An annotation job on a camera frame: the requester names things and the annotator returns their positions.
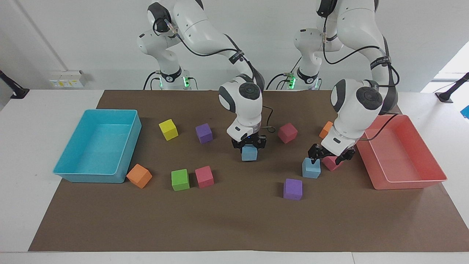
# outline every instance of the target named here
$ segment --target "blue bin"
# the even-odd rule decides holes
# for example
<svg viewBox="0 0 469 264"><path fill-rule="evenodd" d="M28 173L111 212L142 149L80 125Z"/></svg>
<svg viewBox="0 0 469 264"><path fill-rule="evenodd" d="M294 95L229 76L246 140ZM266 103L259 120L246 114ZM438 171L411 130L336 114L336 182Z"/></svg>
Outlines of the blue bin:
<svg viewBox="0 0 469 264"><path fill-rule="evenodd" d="M136 110L86 110L54 174L71 182L124 182L141 128Z"/></svg>

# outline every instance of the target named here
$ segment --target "brown mat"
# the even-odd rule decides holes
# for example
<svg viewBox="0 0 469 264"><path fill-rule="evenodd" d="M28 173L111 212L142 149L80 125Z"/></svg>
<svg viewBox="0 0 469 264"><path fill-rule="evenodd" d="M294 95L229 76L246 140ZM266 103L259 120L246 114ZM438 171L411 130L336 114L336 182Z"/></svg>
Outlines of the brown mat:
<svg viewBox="0 0 469 264"><path fill-rule="evenodd" d="M307 150L336 117L329 96L266 92L272 125L292 122L299 134L285 145L266 132L258 161L243 163L225 132L235 116L217 92L105 91L98 108L138 110L131 167L140 163L153 179L145 189L62 180L29 250L469 251L469 231L441 184L374 190L360 155L335 172L323 167L318 179L300 177ZM180 136L166 142L158 123L169 118ZM201 145L195 127L207 122L215 140ZM187 168L193 184L206 165L214 186L171 189L171 171ZM286 178L303 181L301 201L282 198Z"/></svg>

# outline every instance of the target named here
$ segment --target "black stand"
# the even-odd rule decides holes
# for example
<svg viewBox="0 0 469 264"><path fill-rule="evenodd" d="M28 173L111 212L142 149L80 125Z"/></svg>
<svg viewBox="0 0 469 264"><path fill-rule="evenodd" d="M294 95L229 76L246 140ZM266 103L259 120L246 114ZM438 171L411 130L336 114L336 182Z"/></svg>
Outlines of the black stand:
<svg viewBox="0 0 469 264"><path fill-rule="evenodd" d="M13 95L11 99L23 99L29 92L29 89L24 89L21 85L17 84L14 80L10 79L3 71L0 70L0 79L2 79L12 90Z"/></svg>
<svg viewBox="0 0 469 264"><path fill-rule="evenodd" d="M444 93L435 93L438 99L443 103L452 103L453 101L450 99L451 95L467 80L469 79L469 72L466 73L461 79L457 80L456 83L446 92Z"/></svg>

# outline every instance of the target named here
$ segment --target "pink cube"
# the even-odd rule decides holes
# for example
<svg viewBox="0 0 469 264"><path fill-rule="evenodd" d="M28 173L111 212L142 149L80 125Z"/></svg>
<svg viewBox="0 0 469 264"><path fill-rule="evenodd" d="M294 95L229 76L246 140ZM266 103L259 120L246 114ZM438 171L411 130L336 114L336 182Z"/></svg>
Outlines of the pink cube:
<svg viewBox="0 0 469 264"><path fill-rule="evenodd" d="M205 188L213 185L213 175L210 166L196 169L196 177L197 183L199 183L199 188Z"/></svg>
<svg viewBox="0 0 469 264"><path fill-rule="evenodd" d="M342 161L339 163L339 165L336 165L335 159L337 159L336 156L329 156L329 157L323 158L324 166L326 166L330 171L334 171L335 169L339 168L342 165L342 163L344 163Z"/></svg>
<svg viewBox="0 0 469 264"><path fill-rule="evenodd" d="M283 143L287 144L290 141L294 140L298 135L298 130L292 125L292 123L288 123L279 129L278 136L283 141Z"/></svg>

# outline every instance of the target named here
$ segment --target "green indicator light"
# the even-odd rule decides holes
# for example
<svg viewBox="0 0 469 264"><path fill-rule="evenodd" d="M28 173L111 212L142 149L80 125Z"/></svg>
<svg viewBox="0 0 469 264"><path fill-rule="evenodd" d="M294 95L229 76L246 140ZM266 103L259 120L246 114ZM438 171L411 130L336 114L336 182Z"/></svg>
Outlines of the green indicator light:
<svg viewBox="0 0 469 264"><path fill-rule="evenodd" d="M294 89L295 88L295 83L296 83L296 78L292 77L292 79L290 80L290 83L288 84L288 87L290 89Z"/></svg>
<svg viewBox="0 0 469 264"><path fill-rule="evenodd" d="M185 85L186 87L189 87L190 82L187 80L187 78L186 78L186 77L182 77L182 78L184 79L184 85Z"/></svg>

